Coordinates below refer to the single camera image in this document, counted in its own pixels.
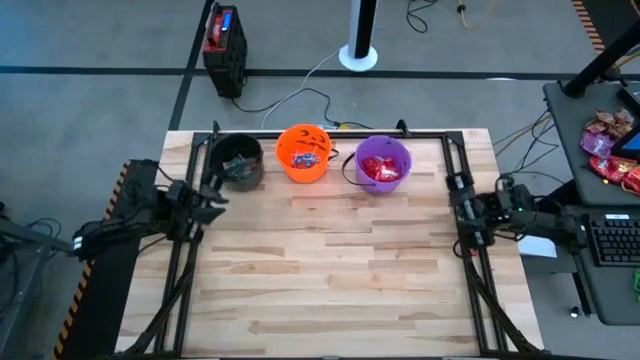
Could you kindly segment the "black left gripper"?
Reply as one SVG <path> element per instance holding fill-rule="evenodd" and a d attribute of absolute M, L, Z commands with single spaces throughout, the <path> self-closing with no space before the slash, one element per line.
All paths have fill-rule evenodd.
<path fill-rule="evenodd" d="M 202 187 L 202 196 L 216 204 L 227 204 L 220 192 L 208 185 Z M 198 237 L 201 224 L 209 225 L 224 212 L 224 208 L 200 207 L 200 195 L 184 180 L 173 181 L 167 190 L 170 205 L 167 238 L 170 241 L 192 241 Z"/>

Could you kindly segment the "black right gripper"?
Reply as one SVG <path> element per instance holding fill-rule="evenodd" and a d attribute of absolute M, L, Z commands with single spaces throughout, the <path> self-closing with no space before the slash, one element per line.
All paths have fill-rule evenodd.
<path fill-rule="evenodd" d="M 464 172 L 448 175 L 447 187 L 460 242 L 465 246 L 494 245 L 495 226 L 490 225 L 488 198 L 475 193 L 471 175 Z"/>

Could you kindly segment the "black halloween bucket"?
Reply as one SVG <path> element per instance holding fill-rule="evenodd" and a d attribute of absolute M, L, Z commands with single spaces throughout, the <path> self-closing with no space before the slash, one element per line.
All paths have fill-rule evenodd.
<path fill-rule="evenodd" d="M 256 158 L 259 166 L 249 176 L 243 177 L 240 172 L 235 176 L 226 176 L 222 163 L 241 155 L 244 159 Z M 255 189 L 264 175 L 263 150 L 261 143 L 246 134 L 227 134 L 214 140 L 205 172 L 205 183 L 213 184 L 215 189 L 224 185 L 230 191 L 247 192 Z"/>

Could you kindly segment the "orange pumpkin halloween bucket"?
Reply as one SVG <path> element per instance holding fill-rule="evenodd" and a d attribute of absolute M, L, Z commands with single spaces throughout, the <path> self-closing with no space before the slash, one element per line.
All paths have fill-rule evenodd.
<path fill-rule="evenodd" d="M 314 153 L 320 162 L 307 169 L 292 167 L 295 154 Z M 329 162 L 339 155 L 329 134 L 319 126 L 311 124 L 294 125 L 281 133 L 275 145 L 276 158 L 286 175 L 298 183 L 312 183 L 326 172 Z"/>

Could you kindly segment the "purple halloween bucket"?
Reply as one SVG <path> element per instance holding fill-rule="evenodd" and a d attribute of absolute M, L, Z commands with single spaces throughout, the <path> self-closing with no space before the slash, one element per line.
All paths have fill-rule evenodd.
<path fill-rule="evenodd" d="M 361 162 L 369 157 L 391 157 L 402 177 L 393 182 L 377 182 L 367 176 Z M 341 174 L 352 185 L 372 194 L 388 194 L 393 192 L 409 175 L 412 158 L 409 150 L 399 141 L 386 135 L 373 135 L 361 141 L 341 166 Z"/>

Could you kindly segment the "purple candy pack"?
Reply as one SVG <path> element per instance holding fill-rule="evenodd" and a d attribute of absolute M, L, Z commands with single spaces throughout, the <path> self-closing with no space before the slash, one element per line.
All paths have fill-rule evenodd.
<path fill-rule="evenodd" d="M 594 133 L 589 130 L 583 131 L 580 141 L 582 150 L 600 158 L 608 158 L 613 145 L 614 140 L 608 134 Z"/>

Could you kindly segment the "white paper sheet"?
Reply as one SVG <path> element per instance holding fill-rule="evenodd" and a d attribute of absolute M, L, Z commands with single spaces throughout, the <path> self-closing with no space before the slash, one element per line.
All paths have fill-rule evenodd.
<path fill-rule="evenodd" d="M 556 245 L 548 238 L 526 235 L 517 242 L 519 253 L 523 256 L 556 258 Z"/>

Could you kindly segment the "black desk leg pole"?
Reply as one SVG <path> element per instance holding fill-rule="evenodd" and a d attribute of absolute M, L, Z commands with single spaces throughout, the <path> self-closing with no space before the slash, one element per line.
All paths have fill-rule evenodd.
<path fill-rule="evenodd" d="M 538 210 L 554 214 L 559 213 L 565 206 L 580 206 L 581 204 L 582 200 L 574 180 L 564 183 L 550 194 L 536 201 Z"/>

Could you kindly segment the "black keyboard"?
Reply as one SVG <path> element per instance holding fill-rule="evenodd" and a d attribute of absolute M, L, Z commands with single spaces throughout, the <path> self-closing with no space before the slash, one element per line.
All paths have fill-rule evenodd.
<path fill-rule="evenodd" d="M 602 267 L 640 267 L 640 218 L 599 214 L 586 220 L 588 244 Z"/>

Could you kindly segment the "black hazard-striped platform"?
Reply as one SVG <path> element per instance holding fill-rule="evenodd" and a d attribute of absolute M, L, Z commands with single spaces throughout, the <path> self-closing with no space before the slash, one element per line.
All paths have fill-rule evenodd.
<path fill-rule="evenodd" d="M 597 53 L 640 21 L 640 0 L 570 0 Z"/>
<path fill-rule="evenodd" d="M 45 360 L 85 360 L 114 353 L 140 240 L 109 247 L 83 264 L 53 352 Z"/>

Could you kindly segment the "black red tool case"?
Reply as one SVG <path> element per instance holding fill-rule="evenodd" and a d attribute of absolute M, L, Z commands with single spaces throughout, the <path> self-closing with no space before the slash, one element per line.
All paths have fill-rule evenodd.
<path fill-rule="evenodd" d="M 206 24 L 202 60 L 217 94 L 222 98 L 242 95 L 248 44 L 238 9 L 214 1 Z"/>

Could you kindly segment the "black tablet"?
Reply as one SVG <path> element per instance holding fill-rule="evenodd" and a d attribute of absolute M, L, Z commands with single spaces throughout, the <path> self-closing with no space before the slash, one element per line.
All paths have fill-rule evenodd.
<path fill-rule="evenodd" d="M 640 124 L 615 142 L 611 154 L 640 162 Z"/>

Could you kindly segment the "grey metal stand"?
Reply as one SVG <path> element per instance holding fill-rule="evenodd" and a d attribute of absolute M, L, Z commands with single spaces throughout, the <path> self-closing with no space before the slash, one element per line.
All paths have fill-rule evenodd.
<path fill-rule="evenodd" d="M 52 251 L 70 254 L 73 245 L 51 235 L 19 225 L 0 215 L 0 276 L 2 251 L 6 251 L 6 263 L 10 271 L 8 298 L 3 300 L 0 289 L 0 360 L 9 360 L 19 345 L 24 320 L 36 298 L 44 265 Z"/>

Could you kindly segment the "white black pole stand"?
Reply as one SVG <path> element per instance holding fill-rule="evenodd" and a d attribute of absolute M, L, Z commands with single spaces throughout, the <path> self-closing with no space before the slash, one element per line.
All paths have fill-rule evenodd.
<path fill-rule="evenodd" d="M 378 0 L 351 0 L 348 42 L 340 48 L 340 63 L 352 72 L 371 70 L 378 61 L 372 45 Z"/>

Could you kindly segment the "black aluminium table frame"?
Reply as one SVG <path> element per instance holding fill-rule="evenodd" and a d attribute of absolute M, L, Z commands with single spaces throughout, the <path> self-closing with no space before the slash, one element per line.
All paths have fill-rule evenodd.
<path fill-rule="evenodd" d="M 188 359 L 476 356 L 510 342 L 468 294 L 446 177 L 470 170 L 480 191 L 497 168 L 486 131 L 399 132 L 413 164 L 387 195 L 359 188 L 360 131 L 333 136 L 317 181 L 292 181 L 261 132 L 265 174 L 229 192 L 205 232 L 193 282 L 163 344 Z"/>

